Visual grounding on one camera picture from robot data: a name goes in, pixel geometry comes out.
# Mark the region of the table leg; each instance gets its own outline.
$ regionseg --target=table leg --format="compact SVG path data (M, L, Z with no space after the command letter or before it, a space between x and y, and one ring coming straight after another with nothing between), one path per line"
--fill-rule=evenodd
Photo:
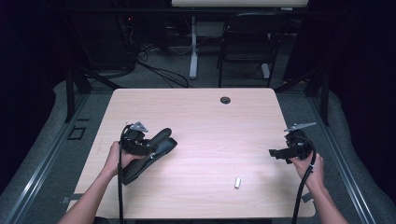
M268 68L268 63L262 64L262 77L263 78L270 77L270 69Z
M190 64L190 79L197 78L197 66L198 66L198 52L197 52L197 34L196 34L196 22L195 17L191 20L191 64Z

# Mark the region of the forearm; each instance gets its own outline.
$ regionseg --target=forearm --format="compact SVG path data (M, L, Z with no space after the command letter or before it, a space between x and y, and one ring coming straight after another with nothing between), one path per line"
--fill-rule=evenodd
M314 199L315 207L317 208L322 224L347 223L343 215L336 207L332 197L324 186L308 186L309 191Z
M59 223L90 223L96 216L97 209L113 175L102 171L93 181L84 195L62 217Z

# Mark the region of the wooden table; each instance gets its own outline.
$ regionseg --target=wooden table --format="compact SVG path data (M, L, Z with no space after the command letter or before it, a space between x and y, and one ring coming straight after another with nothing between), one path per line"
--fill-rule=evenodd
M231 102L223 104L223 96ZM87 190L112 142L137 121L148 128L147 139L171 128L178 145L123 187L125 218L292 217L300 177L293 165L268 152L286 147L286 124L273 90L114 91L75 193ZM314 214L312 203L301 203L301 217ZM119 216L116 177L97 216Z

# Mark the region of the dark background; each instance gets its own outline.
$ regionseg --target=dark background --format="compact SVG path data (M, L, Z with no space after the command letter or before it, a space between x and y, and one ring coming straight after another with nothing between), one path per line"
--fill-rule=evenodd
M169 1L157 3L160 7L169 6ZM68 18L71 23L65 23L56 15L44 13L46 7L54 6L53 1L17 0L1 4L0 190L3 191L49 117L55 100L52 88L65 80L70 64L121 70L134 65L131 61L134 49L123 41L120 24L114 17L89 20L79 16ZM75 6L73 4L78 1L57 1L56 4L58 7ZM111 7L114 2L102 0L91 4ZM396 7L391 0L375 3L327 0L311 1L309 5L311 10L343 11L348 7L357 9L352 18L356 20L347 25L351 28L351 36L328 68L331 90L340 98L356 152L377 185L396 202L396 150L392 141L396 137L393 127L396 124L393 115ZM163 32L155 28L163 24L150 20L141 22L147 24L152 41L166 48L161 35L151 32ZM97 27L98 34L109 35L98 39L100 35L86 34L84 26L87 25ZM332 49L332 41L345 35L339 32L339 25L315 20L303 22L285 78L301 76L317 67ZM74 34L79 34L81 41ZM111 43L108 49L94 51L95 46L103 45L104 41ZM81 45L91 51L84 51Z

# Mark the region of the black handle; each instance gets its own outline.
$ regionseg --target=black handle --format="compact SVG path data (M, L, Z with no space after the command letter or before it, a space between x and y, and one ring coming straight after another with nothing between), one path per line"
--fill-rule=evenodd
M146 147L156 147L164 140L168 139L171 136L172 130L169 128L165 128L159 133L157 133L151 140L146 143Z

